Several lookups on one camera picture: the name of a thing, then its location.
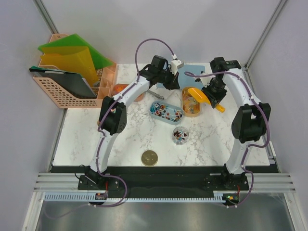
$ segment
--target table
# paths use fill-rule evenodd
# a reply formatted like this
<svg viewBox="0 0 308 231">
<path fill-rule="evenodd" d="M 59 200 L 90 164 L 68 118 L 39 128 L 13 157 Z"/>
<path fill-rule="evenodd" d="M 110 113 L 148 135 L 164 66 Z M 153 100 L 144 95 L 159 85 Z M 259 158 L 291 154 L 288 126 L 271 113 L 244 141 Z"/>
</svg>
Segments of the table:
<svg viewBox="0 0 308 231">
<path fill-rule="evenodd" d="M 209 63 L 197 64 L 205 66 L 206 74 L 211 73 Z M 117 68 L 118 83 L 130 83 L 136 76 L 135 64 L 119 64 Z M 204 78 L 202 82 L 206 84 L 209 80 Z M 180 90 L 176 90 L 166 102 L 180 106 L 180 96 Z M 134 102 L 127 109 L 127 125 L 114 143 L 109 166 L 142 166 L 141 155 L 146 150 L 158 154 L 157 166 L 222 166 L 226 163 L 234 142 L 231 123 L 237 112 L 230 92 L 220 103 L 226 107 L 225 113 L 203 104 L 198 117 L 182 118 L 178 126 L 189 130 L 189 140 L 183 145 L 172 141 L 171 134 L 176 126 L 149 116 L 150 105 L 155 100 L 147 93 L 142 101 Z M 100 137 L 97 132 L 99 113 L 100 109 L 67 110 L 54 166 L 90 164 Z M 266 150 L 253 148 L 247 165 L 270 165 Z"/>
</svg>

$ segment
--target brass disc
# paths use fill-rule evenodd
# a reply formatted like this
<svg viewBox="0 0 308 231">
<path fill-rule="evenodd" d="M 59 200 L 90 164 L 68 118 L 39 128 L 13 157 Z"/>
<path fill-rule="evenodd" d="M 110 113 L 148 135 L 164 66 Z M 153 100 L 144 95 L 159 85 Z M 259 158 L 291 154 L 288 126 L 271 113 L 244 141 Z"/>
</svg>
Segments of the brass disc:
<svg viewBox="0 0 308 231">
<path fill-rule="evenodd" d="M 152 166 L 156 165 L 156 163 L 158 161 L 158 156 L 157 156 L 156 152 L 154 152 L 152 150 L 147 150 L 142 154 L 141 161 L 145 166 L 152 167 Z"/>
</svg>

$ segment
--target blue container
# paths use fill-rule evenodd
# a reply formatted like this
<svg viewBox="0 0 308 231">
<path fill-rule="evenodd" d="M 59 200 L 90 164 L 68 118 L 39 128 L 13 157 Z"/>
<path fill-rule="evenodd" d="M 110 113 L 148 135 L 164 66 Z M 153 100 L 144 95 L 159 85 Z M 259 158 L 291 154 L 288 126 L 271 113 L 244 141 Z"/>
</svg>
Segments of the blue container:
<svg viewBox="0 0 308 231">
<path fill-rule="evenodd" d="M 157 100 L 151 104 L 150 116 L 166 123 L 177 125 L 183 117 L 183 109 L 163 101 Z"/>
</svg>

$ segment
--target green folder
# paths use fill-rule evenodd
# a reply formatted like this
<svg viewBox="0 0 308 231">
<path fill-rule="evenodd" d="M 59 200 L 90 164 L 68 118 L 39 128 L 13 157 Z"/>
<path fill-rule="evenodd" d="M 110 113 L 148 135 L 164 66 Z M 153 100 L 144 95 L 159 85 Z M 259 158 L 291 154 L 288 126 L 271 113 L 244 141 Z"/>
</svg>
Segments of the green folder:
<svg viewBox="0 0 308 231">
<path fill-rule="evenodd" d="M 43 47 L 88 47 L 94 67 L 96 70 L 102 69 L 107 66 L 111 66 L 113 63 L 95 50 L 90 44 L 88 44 L 82 37 L 78 34 L 72 34 L 70 36 L 58 39 L 54 42 L 46 43 L 38 47 L 38 49 L 43 52 Z"/>
</svg>

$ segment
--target yellow scoop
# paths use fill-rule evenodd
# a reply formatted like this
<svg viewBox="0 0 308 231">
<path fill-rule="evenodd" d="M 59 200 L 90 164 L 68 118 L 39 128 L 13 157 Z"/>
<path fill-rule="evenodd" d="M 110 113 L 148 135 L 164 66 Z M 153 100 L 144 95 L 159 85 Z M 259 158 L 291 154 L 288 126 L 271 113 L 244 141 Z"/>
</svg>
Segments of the yellow scoop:
<svg viewBox="0 0 308 231">
<path fill-rule="evenodd" d="M 193 96 L 193 98 L 198 102 L 198 103 L 207 103 L 211 104 L 210 100 L 207 98 L 207 96 L 198 88 L 189 88 L 188 93 Z M 219 110 L 220 112 L 224 113 L 226 108 L 221 106 L 220 104 L 217 104 L 215 109 Z"/>
</svg>

